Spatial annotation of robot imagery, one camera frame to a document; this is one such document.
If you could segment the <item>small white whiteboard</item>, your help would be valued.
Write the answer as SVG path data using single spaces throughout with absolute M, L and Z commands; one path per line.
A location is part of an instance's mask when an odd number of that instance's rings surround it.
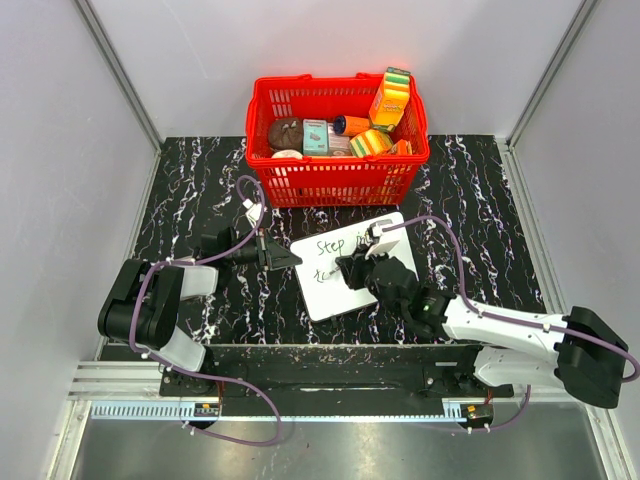
M 336 258 L 350 255 L 358 246 L 367 244 L 368 227 L 383 219 L 391 219 L 395 225 L 404 222 L 403 214 L 395 211 L 308 236 L 291 244 L 290 251 L 303 260 L 301 265 L 295 267 L 295 273 L 311 321 L 324 321 L 376 301 L 367 289 L 350 290 L 341 274 L 326 276 L 324 272 L 338 268 Z

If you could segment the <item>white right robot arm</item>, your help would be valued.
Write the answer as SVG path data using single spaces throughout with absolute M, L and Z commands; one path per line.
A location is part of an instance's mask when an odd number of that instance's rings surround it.
M 472 302 L 420 283 L 415 272 L 387 254 L 354 253 L 336 264 L 348 288 L 367 290 L 416 335 L 479 343 L 474 359 L 454 373 L 465 395 L 522 383 L 561 388 L 599 408 L 619 404 L 628 347 L 588 308 L 534 314 Z

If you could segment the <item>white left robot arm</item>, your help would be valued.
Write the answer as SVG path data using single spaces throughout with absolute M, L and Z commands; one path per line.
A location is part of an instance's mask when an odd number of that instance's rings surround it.
M 155 270 L 149 261 L 124 262 L 100 310 L 97 327 L 110 340 L 154 354 L 183 370 L 182 384 L 195 395 L 217 381 L 211 356 L 177 326 L 180 304 L 226 288 L 232 269 L 255 264 L 264 271 L 299 266 L 303 260 L 260 228 L 237 235 L 231 227 L 203 234 L 194 256 Z

